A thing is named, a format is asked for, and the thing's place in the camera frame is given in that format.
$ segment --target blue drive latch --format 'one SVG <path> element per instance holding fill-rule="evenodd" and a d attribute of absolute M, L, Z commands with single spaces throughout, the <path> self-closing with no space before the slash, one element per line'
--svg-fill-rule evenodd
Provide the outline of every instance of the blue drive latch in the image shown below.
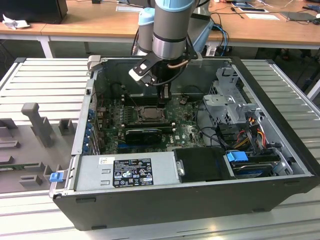
<path fill-rule="evenodd" d="M 247 154 L 244 151 L 232 151 L 229 152 L 226 157 L 229 162 L 246 162 L 249 161 Z"/>

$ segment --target black plastic cover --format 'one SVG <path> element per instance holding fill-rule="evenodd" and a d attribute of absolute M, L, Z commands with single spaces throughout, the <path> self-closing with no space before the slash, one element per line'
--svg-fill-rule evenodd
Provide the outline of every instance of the black plastic cover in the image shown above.
<path fill-rule="evenodd" d="M 218 147 L 177 148 L 176 161 L 183 164 L 182 183 L 229 180 L 230 175 L 224 160 L 225 151 Z"/>

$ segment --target smartphone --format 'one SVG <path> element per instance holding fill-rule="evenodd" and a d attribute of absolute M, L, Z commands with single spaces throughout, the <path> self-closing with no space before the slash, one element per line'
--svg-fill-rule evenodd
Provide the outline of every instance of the smartphone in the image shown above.
<path fill-rule="evenodd" d="M 268 11 L 263 8 L 239 7 L 239 9 L 243 12 L 268 13 Z"/>

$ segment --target white sticker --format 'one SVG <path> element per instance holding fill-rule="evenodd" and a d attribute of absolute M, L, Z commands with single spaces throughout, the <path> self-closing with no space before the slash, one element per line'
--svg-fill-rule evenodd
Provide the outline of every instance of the white sticker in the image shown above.
<path fill-rule="evenodd" d="M 100 157 L 99 164 L 114 164 L 114 160 L 115 160 L 114 156 Z"/>

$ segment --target motherboard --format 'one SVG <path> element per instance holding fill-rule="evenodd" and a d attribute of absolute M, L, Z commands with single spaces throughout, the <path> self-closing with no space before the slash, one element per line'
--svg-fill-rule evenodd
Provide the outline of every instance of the motherboard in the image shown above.
<path fill-rule="evenodd" d="M 101 154 L 166 152 L 204 147 L 196 126 L 199 101 L 174 96 L 164 108 L 132 98 L 102 99 L 97 108 Z"/>

